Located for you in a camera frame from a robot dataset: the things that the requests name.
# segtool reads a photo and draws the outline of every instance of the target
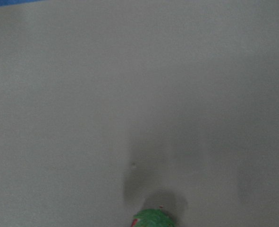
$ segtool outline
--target blue edge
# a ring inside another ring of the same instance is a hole
[[[0,6],[15,5],[20,3],[40,1],[40,0],[0,0]]]

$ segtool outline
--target blue strip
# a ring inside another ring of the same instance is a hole
[[[40,1],[40,0],[0,0],[0,6],[15,5],[20,3]]]

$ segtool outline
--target green leafy top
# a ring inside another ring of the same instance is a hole
[[[174,222],[160,209],[146,209],[134,215],[138,219],[134,227],[175,227]]]

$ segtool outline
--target blue tape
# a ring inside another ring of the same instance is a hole
[[[0,0],[0,6],[15,5],[20,3],[40,1],[40,0]]]

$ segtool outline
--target gray surface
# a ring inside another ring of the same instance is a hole
[[[128,227],[158,205],[279,226],[279,1],[0,8],[0,227]]]

